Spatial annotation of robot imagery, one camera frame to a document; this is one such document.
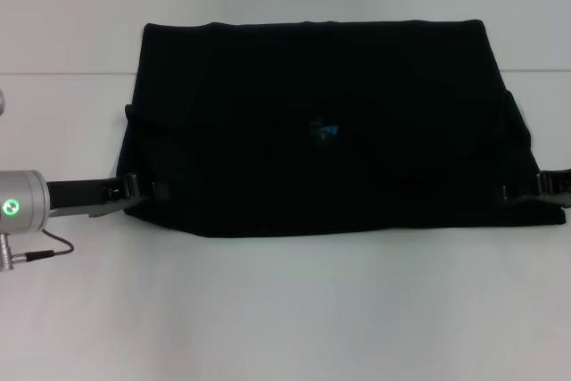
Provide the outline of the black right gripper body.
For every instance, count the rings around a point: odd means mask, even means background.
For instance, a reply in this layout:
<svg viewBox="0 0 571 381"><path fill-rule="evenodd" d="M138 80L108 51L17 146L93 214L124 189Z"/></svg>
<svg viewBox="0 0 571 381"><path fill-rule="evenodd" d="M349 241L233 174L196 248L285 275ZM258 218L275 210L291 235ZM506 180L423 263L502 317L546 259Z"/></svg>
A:
<svg viewBox="0 0 571 381"><path fill-rule="evenodd" d="M538 198L563 208L571 206L571 171L544 170L537 175Z"/></svg>

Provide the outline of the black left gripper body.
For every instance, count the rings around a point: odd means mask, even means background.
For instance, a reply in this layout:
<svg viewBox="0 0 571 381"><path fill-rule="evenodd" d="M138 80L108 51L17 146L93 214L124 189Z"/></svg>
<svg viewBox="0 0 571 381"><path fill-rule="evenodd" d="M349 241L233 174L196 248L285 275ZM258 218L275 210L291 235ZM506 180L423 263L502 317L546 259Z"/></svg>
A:
<svg viewBox="0 0 571 381"><path fill-rule="evenodd" d="M138 177L51 181L50 216L102 217L138 204Z"/></svg>

